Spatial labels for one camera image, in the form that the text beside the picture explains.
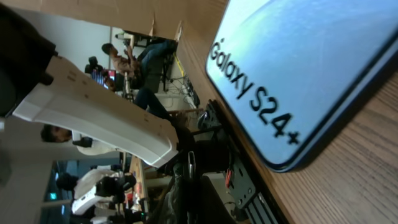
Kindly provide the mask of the blue Galaxy S24 smartphone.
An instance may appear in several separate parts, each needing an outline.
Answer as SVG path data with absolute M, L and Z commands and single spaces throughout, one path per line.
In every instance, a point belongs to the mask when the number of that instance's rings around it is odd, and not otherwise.
M 229 1 L 205 70 L 263 164 L 304 165 L 397 66 L 397 0 Z

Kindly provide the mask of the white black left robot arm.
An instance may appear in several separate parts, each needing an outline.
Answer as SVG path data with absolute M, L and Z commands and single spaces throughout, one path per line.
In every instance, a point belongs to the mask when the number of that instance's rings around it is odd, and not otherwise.
M 55 45 L 23 17 L 1 6 L 1 116 L 51 124 L 83 136 L 77 144 L 103 143 L 171 174 L 176 164 L 199 173 L 226 170 L 224 144 L 196 141 L 175 121 L 103 88 L 60 57 Z

